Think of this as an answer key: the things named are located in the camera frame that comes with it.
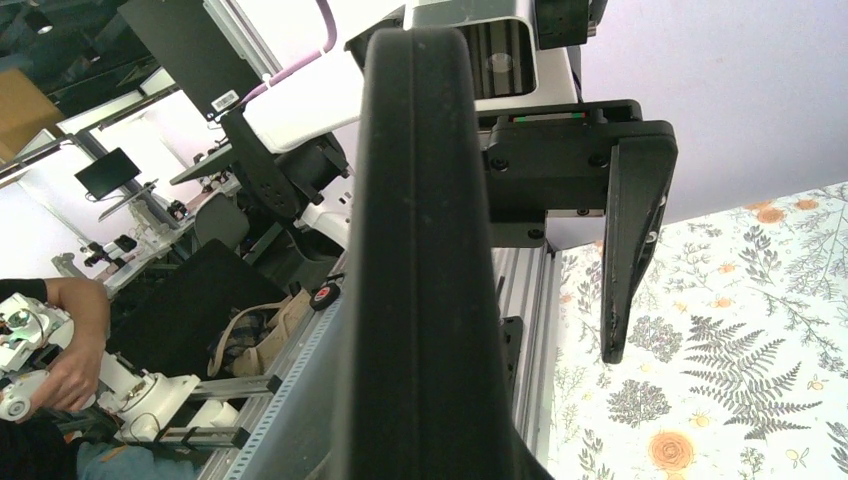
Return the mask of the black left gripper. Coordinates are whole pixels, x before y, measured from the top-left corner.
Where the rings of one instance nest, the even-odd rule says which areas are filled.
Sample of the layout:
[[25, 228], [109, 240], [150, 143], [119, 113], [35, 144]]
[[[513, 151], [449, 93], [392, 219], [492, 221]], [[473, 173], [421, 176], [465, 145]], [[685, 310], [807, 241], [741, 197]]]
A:
[[601, 359], [620, 363], [676, 166], [672, 125], [634, 100], [481, 112], [478, 125], [495, 246], [541, 246], [550, 218], [604, 218]]

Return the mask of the phone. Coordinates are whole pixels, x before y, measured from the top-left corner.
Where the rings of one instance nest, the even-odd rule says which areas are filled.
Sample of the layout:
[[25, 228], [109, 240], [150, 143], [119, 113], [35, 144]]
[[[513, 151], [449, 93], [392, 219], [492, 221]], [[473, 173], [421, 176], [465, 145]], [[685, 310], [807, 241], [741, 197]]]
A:
[[380, 30], [365, 83], [329, 475], [544, 479], [511, 418], [465, 39]]

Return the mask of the person's hand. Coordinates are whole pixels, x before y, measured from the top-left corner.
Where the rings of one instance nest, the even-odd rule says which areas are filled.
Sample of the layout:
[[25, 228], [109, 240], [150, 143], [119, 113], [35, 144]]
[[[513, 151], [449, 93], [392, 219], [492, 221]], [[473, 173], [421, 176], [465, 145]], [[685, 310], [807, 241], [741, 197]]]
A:
[[95, 394], [110, 329], [111, 307], [105, 287], [82, 278], [49, 278], [47, 302], [71, 318], [70, 343], [49, 367], [31, 397], [31, 407], [78, 411]]

